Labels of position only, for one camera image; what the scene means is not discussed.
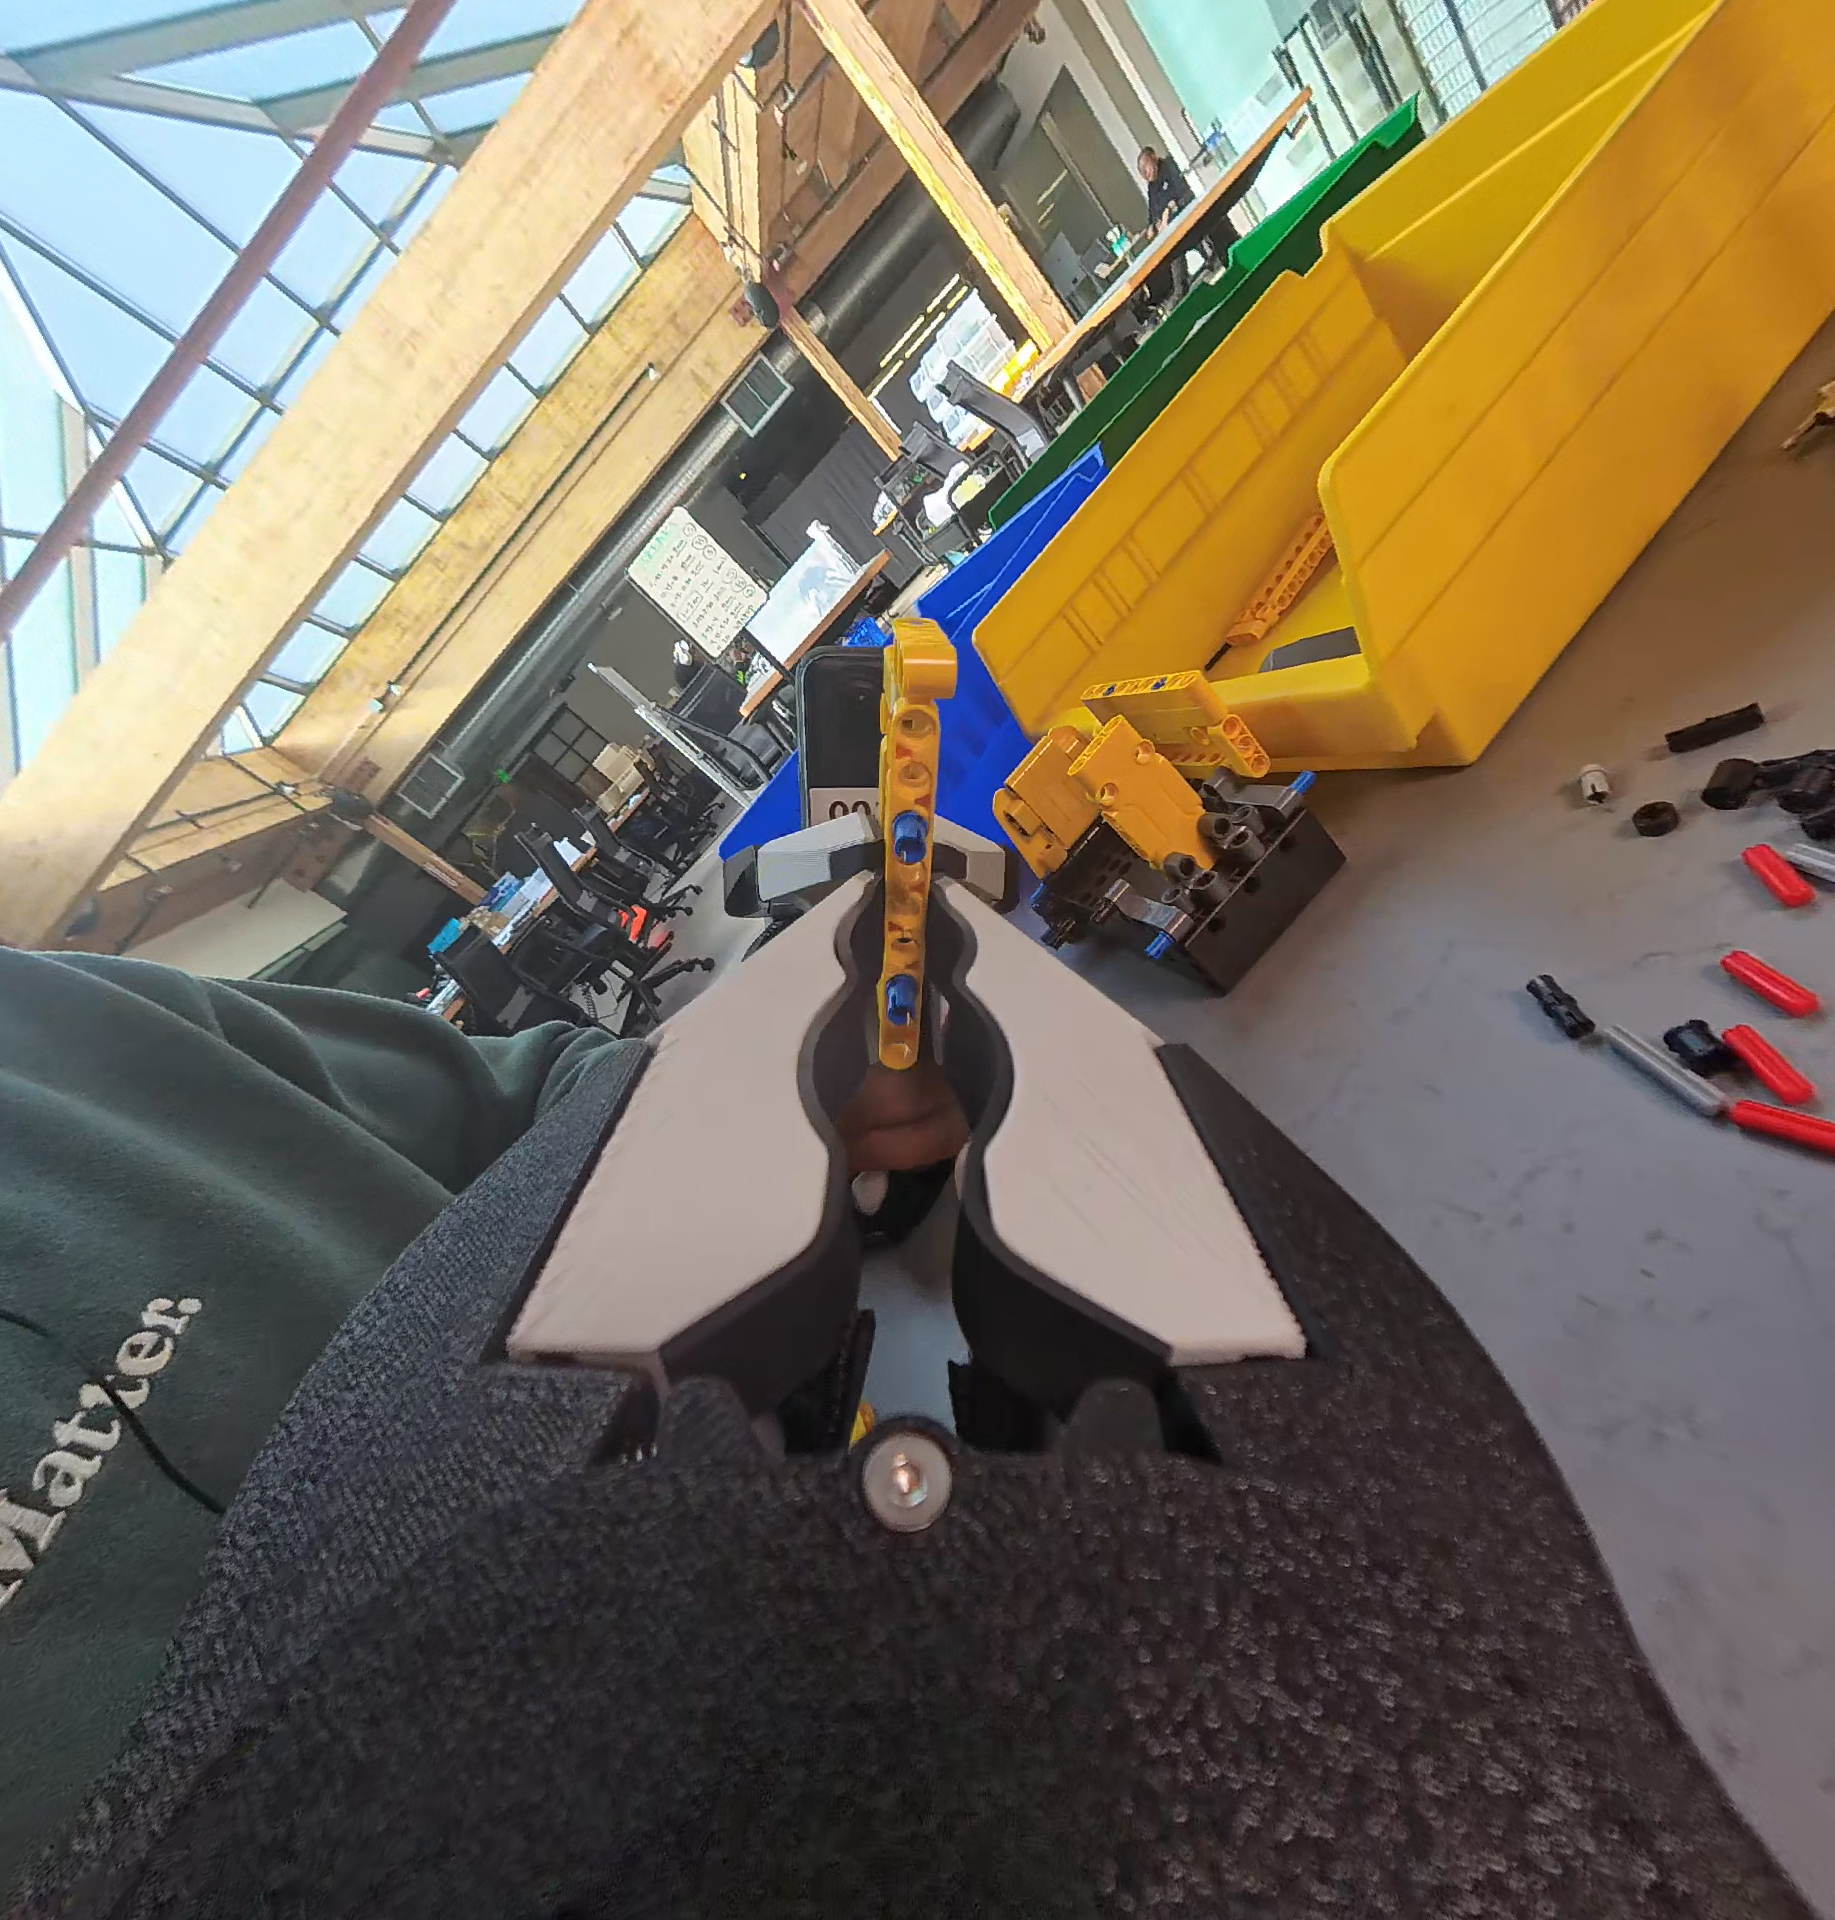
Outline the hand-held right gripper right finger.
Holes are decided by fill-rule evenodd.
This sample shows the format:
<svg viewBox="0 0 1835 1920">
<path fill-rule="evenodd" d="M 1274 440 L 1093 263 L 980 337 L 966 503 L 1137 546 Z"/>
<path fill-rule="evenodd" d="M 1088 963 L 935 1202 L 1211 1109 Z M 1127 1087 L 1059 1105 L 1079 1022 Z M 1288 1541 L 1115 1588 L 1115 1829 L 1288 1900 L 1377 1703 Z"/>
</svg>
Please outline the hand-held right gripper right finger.
<svg viewBox="0 0 1835 1920">
<path fill-rule="evenodd" d="M 935 891 L 935 1055 L 966 1139 L 950 1269 L 978 1453 L 1219 1453 L 1194 1376 L 1310 1357 L 1203 1116 L 1218 1076 L 966 883 Z"/>
</svg>

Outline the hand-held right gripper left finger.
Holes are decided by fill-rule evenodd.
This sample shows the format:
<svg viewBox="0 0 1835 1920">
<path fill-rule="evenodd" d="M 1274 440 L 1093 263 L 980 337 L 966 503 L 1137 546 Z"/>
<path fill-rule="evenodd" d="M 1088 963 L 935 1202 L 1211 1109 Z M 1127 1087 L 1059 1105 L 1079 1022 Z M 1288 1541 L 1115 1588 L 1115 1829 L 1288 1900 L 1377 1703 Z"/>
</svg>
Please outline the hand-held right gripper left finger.
<svg viewBox="0 0 1835 1920">
<path fill-rule="evenodd" d="M 663 1401 L 728 1388 L 793 1453 L 860 1435 L 870 1347 L 836 1116 L 865 1072 L 877 876 L 831 894 L 674 1014 L 534 1262 L 505 1359 Z"/>
</svg>

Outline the black and yellow lego model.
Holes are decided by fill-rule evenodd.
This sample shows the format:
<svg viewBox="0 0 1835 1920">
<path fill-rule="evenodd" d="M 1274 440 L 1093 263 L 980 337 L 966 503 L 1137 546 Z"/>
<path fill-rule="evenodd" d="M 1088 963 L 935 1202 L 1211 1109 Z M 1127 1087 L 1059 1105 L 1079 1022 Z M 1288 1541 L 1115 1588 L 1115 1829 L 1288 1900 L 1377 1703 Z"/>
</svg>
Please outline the black and yellow lego model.
<svg viewBox="0 0 1835 1920">
<path fill-rule="evenodd" d="M 1086 688 L 995 794 L 1048 947 L 1120 932 L 1230 992 L 1343 869 L 1310 774 L 1280 777 L 1197 671 Z"/>
</svg>

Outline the person's left hand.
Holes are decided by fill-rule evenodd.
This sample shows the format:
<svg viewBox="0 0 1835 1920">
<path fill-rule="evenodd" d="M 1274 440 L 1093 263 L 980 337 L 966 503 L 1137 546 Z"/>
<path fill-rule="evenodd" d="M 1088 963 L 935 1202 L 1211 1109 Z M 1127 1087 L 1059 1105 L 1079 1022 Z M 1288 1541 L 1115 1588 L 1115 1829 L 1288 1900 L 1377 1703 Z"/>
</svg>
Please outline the person's left hand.
<svg viewBox="0 0 1835 1920">
<path fill-rule="evenodd" d="M 852 1179 L 944 1163 L 969 1139 L 963 1108 L 935 1061 L 870 1065 L 834 1124 Z"/>
</svg>

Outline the black office chair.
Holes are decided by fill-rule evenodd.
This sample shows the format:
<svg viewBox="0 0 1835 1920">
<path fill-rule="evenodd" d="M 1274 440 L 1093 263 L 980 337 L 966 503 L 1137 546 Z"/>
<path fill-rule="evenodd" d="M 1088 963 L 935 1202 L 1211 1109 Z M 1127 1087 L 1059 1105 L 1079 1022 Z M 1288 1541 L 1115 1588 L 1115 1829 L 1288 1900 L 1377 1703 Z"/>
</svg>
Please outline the black office chair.
<svg viewBox="0 0 1835 1920">
<path fill-rule="evenodd" d="M 524 988 L 594 1014 L 616 1038 L 637 1038 L 663 1020 L 667 988 L 715 971 L 713 958 L 671 947 L 671 921 L 689 912 L 695 888 L 645 899 L 614 886 L 599 857 L 573 865 L 540 827 L 518 830 L 516 842 L 543 876 L 543 897 L 502 947 Z"/>
</svg>

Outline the green plastic bin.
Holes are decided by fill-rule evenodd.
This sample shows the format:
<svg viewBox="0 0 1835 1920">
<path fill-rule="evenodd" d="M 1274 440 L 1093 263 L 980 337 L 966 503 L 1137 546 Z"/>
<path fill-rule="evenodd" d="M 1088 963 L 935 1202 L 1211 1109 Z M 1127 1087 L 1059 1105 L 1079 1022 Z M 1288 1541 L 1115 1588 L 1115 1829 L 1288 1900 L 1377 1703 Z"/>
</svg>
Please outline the green plastic bin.
<svg viewBox="0 0 1835 1920">
<path fill-rule="evenodd" d="M 1190 288 L 1103 383 L 1102 395 L 1079 407 L 1046 452 L 995 500 L 990 526 L 1000 530 L 1025 513 L 1094 447 L 1105 467 L 1117 464 L 1268 287 L 1288 271 L 1301 273 L 1314 265 L 1322 226 L 1417 150 L 1426 136 L 1418 112 L 1420 98 L 1412 93 L 1293 200 L 1242 233 L 1227 251 L 1219 278 Z"/>
</svg>

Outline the person in green sweatshirt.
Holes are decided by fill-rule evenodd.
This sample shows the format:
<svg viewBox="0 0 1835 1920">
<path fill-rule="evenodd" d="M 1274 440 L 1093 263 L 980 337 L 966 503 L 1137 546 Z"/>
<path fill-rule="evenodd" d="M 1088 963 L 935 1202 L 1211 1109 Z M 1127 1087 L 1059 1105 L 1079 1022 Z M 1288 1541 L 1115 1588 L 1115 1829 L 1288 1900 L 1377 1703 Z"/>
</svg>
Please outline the person in green sweatshirt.
<svg viewBox="0 0 1835 1920">
<path fill-rule="evenodd" d="M 298 1381 L 462 1193 L 413 1157 L 442 1027 L 0 947 L 0 1912 L 113 1764 Z"/>
</svg>

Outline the wooden top desk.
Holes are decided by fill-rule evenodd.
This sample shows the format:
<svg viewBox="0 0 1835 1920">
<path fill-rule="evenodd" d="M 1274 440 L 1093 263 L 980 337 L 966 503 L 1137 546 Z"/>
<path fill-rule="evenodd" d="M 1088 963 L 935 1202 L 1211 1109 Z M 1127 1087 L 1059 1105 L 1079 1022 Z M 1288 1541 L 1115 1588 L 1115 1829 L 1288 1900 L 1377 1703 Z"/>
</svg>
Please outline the wooden top desk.
<svg viewBox="0 0 1835 1920">
<path fill-rule="evenodd" d="M 1280 140 L 1293 133 L 1310 113 L 1312 88 L 1301 88 L 1289 96 L 1288 107 L 1268 122 L 1265 133 L 1203 194 L 1162 225 L 1155 240 L 1120 265 L 1112 291 L 1098 300 L 1062 340 L 1025 369 L 1018 397 L 1048 390 L 1057 377 L 1073 377 L 1079 369 L 1093 365 L 1098 353 L 1108 351 L 1120 325 L 1135 317 L 1132 310 L 1135 300 L 1147 287 L 1165 276 L 1184 253 L 1197 249 L 1218 258 L 1219 251 L 1227 247 L 1227 241 L 1218 240 L 1218 230 L 1230 225 L 1230 213 L 1254 190 Z"/>
</svg>

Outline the yellow plastic bin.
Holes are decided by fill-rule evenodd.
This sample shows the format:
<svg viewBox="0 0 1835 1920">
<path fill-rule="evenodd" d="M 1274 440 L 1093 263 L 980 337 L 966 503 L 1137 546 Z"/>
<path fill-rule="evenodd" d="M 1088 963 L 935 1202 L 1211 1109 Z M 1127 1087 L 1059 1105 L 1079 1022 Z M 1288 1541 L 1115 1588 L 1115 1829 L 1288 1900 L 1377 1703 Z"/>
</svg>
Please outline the yellow plastic bin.
<svg viewBox="0 0 1835 1920">
<path fill-rule="evenodd" d="M 1293 770 L 1467 765 L 1835 312 L 1835 2 L 1601 2 L 1322 230 L 980 617 L 1028 734 L 1209 666 L 1297 526 Z"/>
</svg>

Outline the yellow lego ladder frame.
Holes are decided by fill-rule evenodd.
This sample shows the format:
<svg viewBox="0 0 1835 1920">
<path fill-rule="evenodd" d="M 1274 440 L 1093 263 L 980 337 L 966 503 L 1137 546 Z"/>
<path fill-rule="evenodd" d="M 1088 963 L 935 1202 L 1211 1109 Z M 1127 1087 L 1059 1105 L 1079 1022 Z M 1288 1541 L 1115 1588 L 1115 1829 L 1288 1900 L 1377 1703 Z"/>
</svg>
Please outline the yellow lego ladder frame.
<svg viewBox="0 0 1835 1920">
<path fill-rule="evenodd" d="M 1327 516 L 1316 510 L 1297 526 L 1288 546 L 1268 568 L 1260 590 L 1254 591 L 1244 608 L 1232 622 L 1224 636 L 1226 645 L 1244 645 L 1265 639 L 1301 598 L 1331 553 L 1333 534 Z"/>
</svg>

